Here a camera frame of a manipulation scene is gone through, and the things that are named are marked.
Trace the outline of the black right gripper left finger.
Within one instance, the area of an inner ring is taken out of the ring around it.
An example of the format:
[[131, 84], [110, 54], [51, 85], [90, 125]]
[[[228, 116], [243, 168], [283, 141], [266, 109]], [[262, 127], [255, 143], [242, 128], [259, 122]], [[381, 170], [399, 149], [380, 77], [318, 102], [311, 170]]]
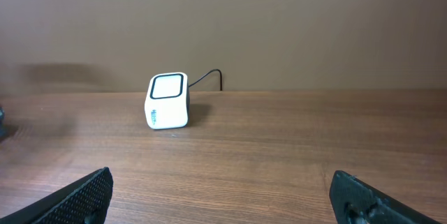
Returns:
[[112, 190], [111, 172], [103, 167], [1, 218], [1, 224], [104, 224]]

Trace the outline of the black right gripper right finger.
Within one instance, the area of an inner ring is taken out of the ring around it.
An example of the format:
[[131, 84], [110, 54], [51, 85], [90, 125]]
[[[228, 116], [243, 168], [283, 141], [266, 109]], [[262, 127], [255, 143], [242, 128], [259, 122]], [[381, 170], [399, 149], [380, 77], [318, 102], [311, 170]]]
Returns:
[[329, 197], [338, 224], [440, 224], [342, 170]]

